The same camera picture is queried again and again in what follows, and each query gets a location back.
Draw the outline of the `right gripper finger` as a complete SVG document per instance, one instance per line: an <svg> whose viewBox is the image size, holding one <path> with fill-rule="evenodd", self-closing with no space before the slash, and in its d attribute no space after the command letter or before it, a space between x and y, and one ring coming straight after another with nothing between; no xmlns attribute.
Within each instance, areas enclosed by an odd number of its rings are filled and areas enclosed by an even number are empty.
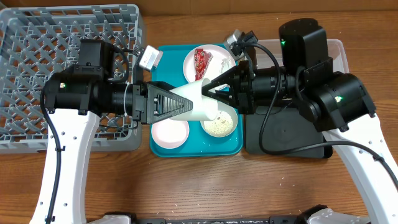
<svg viewBox="0 0 398 224"><path fill-rule="evenodd" d="M212 98L214 100L220 101L226 105L229 105L235 109L239 107L239 101L237 100L235 94L231 91L206 91L205 96Z"/></svg>
<svg viewBox="0 0 398 224"><path fill-rule="evenodd" d="M239 91L240 76L237 65L222 73L220 76L216 77L208 84L202 86L201 93L205 96L206 91L212 91L212 89L215 89L216 87L219 87L221 85L227 85L228 90L231 90L234 94Z"/></svg>

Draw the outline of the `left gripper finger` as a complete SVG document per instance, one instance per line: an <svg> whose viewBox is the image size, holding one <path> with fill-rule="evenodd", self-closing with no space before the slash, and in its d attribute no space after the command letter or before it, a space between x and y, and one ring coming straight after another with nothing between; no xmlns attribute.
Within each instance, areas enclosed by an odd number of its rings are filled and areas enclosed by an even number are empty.
<svg viewBox="0 0 398 224"><path fill-rule="evenodd" d="M168 93L175 88L173 85L163 81L147 82L146 85L149 93Z"/></svg>
<svg viewBox="0 0 398 224"><path fill-rule="evenodd" d="M147 91L146 123L154 124L193 109L193 103L171 90L168 93Z"/></svg>

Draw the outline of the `grey-green bowl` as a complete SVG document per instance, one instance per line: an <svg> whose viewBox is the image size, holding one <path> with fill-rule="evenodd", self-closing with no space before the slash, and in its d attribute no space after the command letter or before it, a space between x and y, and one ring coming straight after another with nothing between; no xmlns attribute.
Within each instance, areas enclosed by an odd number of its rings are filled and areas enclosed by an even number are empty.
<svg viewBox="0 0 398 224"><path fill-rule="evenodd" d="M203 130L210 136L223 138L233 133L238 125L236 110L222 102L218 102L218 113L211 121L200 121Z"/></svg>

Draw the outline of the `white paper cup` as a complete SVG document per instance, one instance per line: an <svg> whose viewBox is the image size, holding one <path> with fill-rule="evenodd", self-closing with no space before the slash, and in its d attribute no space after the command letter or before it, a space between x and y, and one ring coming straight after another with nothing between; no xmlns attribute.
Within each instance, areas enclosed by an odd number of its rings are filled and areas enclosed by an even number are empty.
<svg viewBox="0 0 398 224"><path fill-rule="evenodd" d="M218 102L201 93L202 86L210 83L208 78L174 88L172 93L180 95L193 103L193 109L177 116L171 117L177 121L211 121L218 114Z"/></svg>

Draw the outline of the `red snack wrapper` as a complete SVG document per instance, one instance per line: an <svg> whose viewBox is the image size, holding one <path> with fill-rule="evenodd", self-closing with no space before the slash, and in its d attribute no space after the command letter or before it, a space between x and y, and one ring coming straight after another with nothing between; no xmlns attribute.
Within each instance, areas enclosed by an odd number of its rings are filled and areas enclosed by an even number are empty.
<svg viewBox="0 0 398 224"><path fill-rule="evenodd" d="M213 55L201 48L196 48L194 52L195 80L201 80L213 58Z"/></svg>

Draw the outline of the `white tissue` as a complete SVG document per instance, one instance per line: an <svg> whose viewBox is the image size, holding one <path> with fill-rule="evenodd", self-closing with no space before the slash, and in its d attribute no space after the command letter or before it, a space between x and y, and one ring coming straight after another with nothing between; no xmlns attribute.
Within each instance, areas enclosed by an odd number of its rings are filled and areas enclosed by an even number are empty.
<svg viewBox="0 0 398 224"><path fill-rule="evenodd" d="M221 63L220 73L224 73L235 66L235 62L229 58L224 58Z"/></svg>

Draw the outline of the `rice pile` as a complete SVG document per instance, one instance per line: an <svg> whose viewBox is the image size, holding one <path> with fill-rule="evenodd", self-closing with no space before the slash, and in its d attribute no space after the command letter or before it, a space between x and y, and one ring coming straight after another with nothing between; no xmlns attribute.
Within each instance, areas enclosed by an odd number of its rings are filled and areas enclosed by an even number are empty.
<svg viewBox="0 0 398 224"><path fill-rule="evenodd" d="M204 121L203 128L209 135L221 138L233 130L233 119L227 112L220 111L213 121Z"/></svg>

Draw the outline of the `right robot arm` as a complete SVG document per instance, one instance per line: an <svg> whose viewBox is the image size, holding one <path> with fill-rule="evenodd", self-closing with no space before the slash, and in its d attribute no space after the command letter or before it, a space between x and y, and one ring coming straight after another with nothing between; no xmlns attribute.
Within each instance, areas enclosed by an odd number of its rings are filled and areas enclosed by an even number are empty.
<svg viewBox="0 0 398 224"><path fill-rule="evenodd" d="M272 108L288 98L323 134L346 166L368 210L369 223L397 222L397 164L385 142L376 106L362 81L336 72L326 32L318 21L301 18L279 27L282 61L258 68L254 33L233 32L224 46L238 62L201 89L241 114L259 105Z"/></svg>

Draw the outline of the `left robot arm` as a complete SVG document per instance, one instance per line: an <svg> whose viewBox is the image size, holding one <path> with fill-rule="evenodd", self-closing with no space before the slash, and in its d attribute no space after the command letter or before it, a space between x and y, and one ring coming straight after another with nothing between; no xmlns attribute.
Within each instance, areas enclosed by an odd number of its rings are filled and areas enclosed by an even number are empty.
<svg viewBox="0 0 398 224"><path fill-rule="evenodd" d="M165 82L112 78L114 56L126 51L103 40L83 40L77 63L54 73L40 94L49 128L47 155L32 223L85 223L85 189L91 147L105 113L154 124L189 112L191 100Z"/></svg>

